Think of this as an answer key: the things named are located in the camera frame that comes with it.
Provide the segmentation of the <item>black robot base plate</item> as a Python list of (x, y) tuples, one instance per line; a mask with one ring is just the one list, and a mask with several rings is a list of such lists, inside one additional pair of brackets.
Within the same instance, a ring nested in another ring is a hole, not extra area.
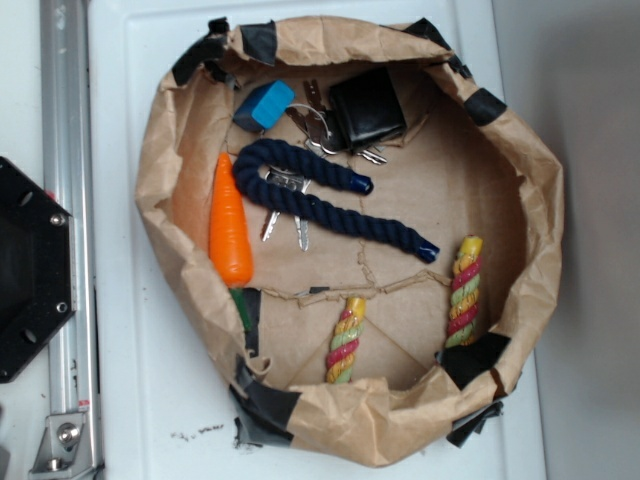
[(1, 382), (14, 381), (74, 313), (71, 215), (1, 159)]

